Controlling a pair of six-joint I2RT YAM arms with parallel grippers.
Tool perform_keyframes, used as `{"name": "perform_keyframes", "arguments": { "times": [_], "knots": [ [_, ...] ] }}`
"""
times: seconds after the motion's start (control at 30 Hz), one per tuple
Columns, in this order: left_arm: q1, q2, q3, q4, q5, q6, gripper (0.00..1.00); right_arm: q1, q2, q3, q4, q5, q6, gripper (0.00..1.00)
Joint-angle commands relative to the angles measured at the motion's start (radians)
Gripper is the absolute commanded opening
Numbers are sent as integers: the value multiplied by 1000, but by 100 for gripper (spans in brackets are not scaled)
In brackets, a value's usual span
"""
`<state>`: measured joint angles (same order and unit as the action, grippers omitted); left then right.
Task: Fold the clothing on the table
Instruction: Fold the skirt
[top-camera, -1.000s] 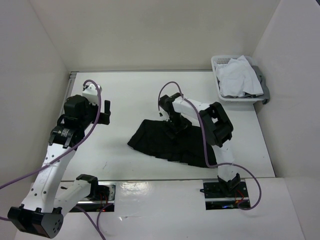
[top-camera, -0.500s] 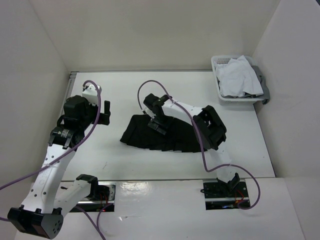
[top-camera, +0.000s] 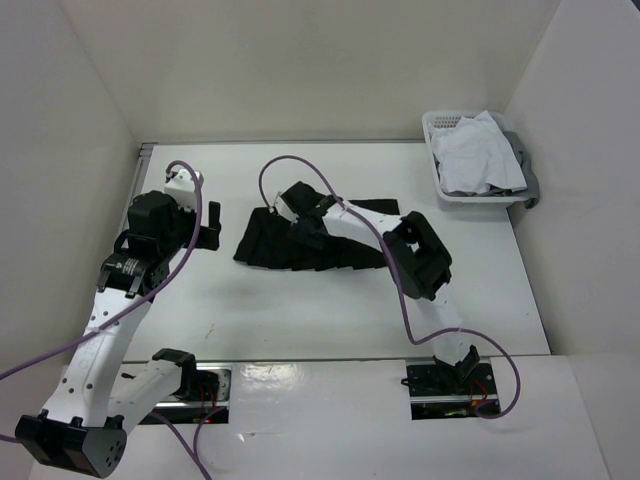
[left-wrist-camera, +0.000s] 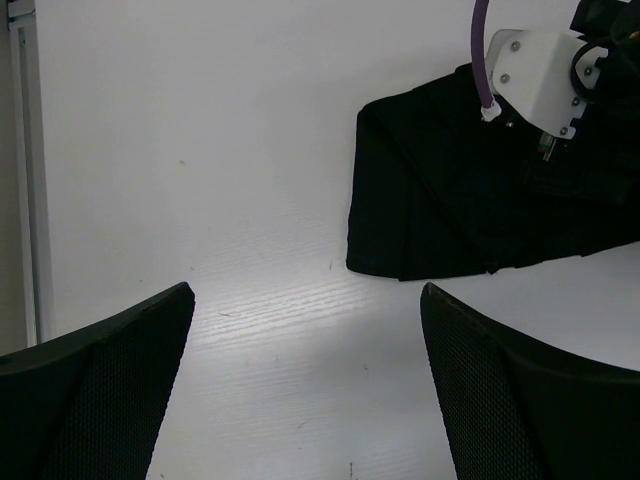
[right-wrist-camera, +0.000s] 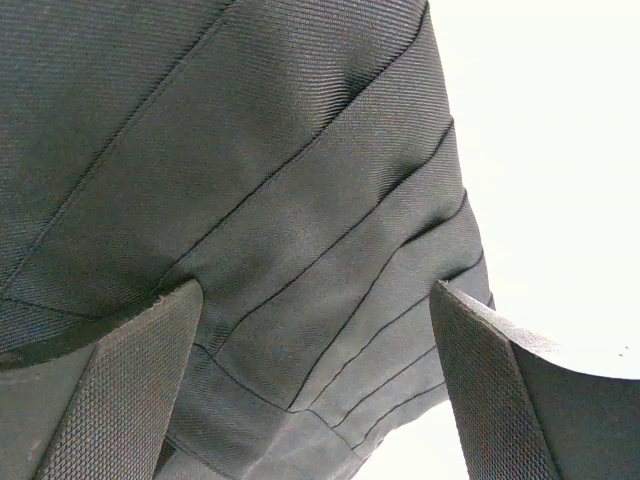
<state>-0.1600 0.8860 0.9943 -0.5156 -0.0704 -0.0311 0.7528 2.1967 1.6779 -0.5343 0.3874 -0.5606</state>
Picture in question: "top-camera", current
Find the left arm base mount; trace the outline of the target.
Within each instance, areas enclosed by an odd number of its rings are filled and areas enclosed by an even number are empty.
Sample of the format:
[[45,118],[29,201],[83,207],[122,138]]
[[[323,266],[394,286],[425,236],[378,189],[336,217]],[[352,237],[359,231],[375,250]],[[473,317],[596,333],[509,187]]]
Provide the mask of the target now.
[[206,424],[227,424],[233,366],[230,363],[199,362],[197,368],[208,372],[210,380],[200,383],[186,400],[173,395],[165,397],[153,412],[174,425],[196,425],[207,415]]

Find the black pleated skirt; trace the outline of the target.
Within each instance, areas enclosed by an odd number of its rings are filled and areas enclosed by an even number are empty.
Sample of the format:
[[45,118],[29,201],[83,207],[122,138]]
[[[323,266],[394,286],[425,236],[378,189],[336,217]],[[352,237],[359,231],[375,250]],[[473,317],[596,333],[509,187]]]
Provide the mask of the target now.
[[292,271],[386,266],[383,254],[373,247],[343,237],[327,237],[316,249],[290,238],[289,227],[289,221],[268,208],[254,209],[234,259],[253,267]]

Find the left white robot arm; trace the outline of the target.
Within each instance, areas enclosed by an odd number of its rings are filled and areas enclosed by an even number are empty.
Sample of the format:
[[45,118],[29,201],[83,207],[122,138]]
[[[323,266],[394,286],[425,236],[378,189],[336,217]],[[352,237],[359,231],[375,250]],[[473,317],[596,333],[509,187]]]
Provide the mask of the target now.
[[214,402],[217,374],[193,354],[162,348],[143,371],[113,389],[129,344],[157,288],[174,274],[179,251],[215,250],[218,227],[201,227],[197,192],[157,190],[134,198],[129,227],[101,266],[87,340],[76,349],[41,411],[20,418],[15,437],[45,466],[104,479],[122,460],[127,437],[168,396]]

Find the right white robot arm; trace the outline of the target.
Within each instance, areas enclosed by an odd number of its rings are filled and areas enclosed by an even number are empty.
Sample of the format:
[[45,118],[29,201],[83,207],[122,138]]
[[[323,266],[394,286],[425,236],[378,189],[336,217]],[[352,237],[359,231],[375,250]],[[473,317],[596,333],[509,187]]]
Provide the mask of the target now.
[[409,342],[433,346],[435,379],[428,386],[459,393],[472,382],[480,357],[461,337],[462,317],[450,285],[452,257],[423,214],[380,213],[303,182],[278,193],[273,210],[290,222],[296,240],[320,246],[343,239],[380,252]]

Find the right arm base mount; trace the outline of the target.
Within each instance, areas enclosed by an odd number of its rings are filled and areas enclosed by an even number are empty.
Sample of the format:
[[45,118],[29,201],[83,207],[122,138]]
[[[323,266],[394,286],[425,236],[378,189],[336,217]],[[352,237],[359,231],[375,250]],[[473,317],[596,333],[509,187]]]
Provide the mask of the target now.
[[413,421],[474,418],[476,410],[494,416],[502,411],[487,361],[481,361],[459,387],[446,386],[434,362],[407,363],[400,383],[408,390]]

